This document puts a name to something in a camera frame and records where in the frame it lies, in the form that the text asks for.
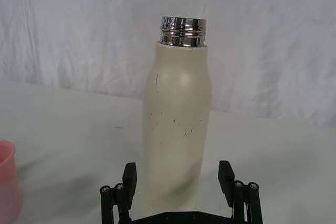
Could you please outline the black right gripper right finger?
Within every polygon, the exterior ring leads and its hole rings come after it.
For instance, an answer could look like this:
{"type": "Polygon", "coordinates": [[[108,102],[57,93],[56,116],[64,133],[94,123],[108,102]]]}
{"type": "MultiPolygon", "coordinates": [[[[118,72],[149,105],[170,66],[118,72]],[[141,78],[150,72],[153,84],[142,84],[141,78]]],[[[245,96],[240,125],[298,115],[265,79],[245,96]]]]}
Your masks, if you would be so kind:
{"type": "Polygon", "coordinates": [[[232,209],[233,223],[260,223],[259,185],[255,182],[245,185],[236,180],[228,161],[219,162],[218,181],[232,209]]]}

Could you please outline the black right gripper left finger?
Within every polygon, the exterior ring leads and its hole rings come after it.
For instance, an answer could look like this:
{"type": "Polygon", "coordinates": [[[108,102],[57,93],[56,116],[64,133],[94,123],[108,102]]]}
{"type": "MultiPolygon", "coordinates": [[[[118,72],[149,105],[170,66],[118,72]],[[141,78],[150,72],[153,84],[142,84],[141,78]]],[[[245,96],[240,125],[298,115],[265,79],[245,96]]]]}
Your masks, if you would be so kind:
{"type": "Polygon", "coordinates": [[[114,187],[104,185],[100,188],[101,198],[101,223],[114,223],[113,207],[117,206],[119,223],[131,223],[129,210],[132,206],[133,197],[137,184],[136,163],[127,163],[122,182],[114,187]]]}

